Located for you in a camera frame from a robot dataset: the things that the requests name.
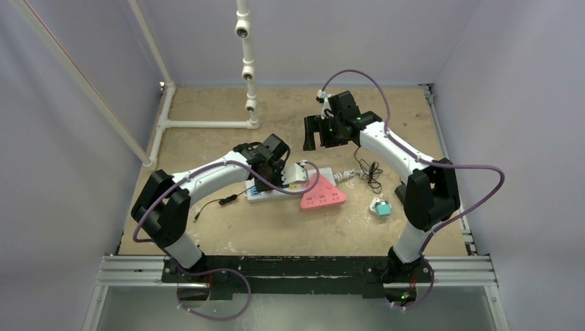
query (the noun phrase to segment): screw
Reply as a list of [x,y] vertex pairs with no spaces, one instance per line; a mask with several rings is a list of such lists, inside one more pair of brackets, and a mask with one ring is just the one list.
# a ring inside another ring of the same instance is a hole
[[246,31],[246,29],[238,29],[236,33],[240,38],[246,38],[248,36],[248,31]]

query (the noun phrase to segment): table surface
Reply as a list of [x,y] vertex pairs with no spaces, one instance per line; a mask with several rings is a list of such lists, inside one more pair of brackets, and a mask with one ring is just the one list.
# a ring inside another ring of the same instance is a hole
[[[307,159],[334,172],[359,168],[353,153],[356,146],[302,150],[305,116],[320,114],[315,101],[318,88],[260,88],[258,91],[260,129],[183,129],[166,130],[159,152],[159,168],[167,173],[183,172],[222,157],[232,147],[245,142],[263,141],[275,133],[291,148],[291,161]],[[373,111],[385,118],[384,102],[373,88],[331,88],[328,92],[350,90],[362,112]],[[392,117],[390,128],[413,147],[432,157],[442,157],[433,119],[420,89],[385,89]],[[246,91],[243,88],[178,88],[169,117],[191,121],[245,121]],[[358,158],[371,163],[380,159],[363,148]],[[206,254],[234,255],[385,255],[402,229],[406,217],[394,195],[400,184],[398,174],[385,163],[380,176],[383,198],[393,208],[380,219],[368,211],[374,194],[359,177],[340,183],[347,196],[345,204],[303,212],[300,199],[250,204],[244,196],[220,206],[211,203],[194,222],[200,207],[244,190],[244,183],[230,185],[197,202],[189,212],[186,232]],[[132,203],[151,172],[142,168]],[[128,217],[119,254],[163,254],[150,243],[134,243],[135,221]],[[429,256],[466,256],[458,222],[445,227],[426,249]]]

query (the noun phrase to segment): teal plug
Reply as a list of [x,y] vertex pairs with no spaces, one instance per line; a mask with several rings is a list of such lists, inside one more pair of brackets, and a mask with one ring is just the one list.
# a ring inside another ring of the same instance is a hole
[[376,214],[380,217],[392,214],[392,205],[389,204],[387,201],[377,202],[374,205],[374,209],[376,209]]

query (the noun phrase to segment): white camera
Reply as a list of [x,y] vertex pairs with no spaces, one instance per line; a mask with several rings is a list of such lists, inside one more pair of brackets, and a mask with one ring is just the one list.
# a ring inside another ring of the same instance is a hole
[[255,111],[257,104],[258,103],[256,102],[256,100],[248,99],[246,101],[246,110],[249,111],[249,112]]
[[250,36],[250,22],[239,19],[234,32],[242,39],[248,38]]
[[251,66],[244,66],[243,70],[241,71],[241,78],[244,81],[251,81],[255,78],[254,76],[254,67]]

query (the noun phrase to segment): gray wall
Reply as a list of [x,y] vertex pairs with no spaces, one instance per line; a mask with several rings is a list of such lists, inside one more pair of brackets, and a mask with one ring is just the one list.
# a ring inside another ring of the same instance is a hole
[[[469,221],[513,330],[585,325],[583,12],[583,1],[482,1],[437,80],[451,157],[507,174]],[[497,181],[458,176],[466,205]]]
[[[118,2],[32,4],[146,145],[160,77]],[[79,330],[140,162],[7,1],[0,73],[0,330]]]
[[[235,2],[139,1],[178,84],[243,83]],[[318,85],[352,67],[395,85],[436,80],[479,0],[248,2],[258,83]]]

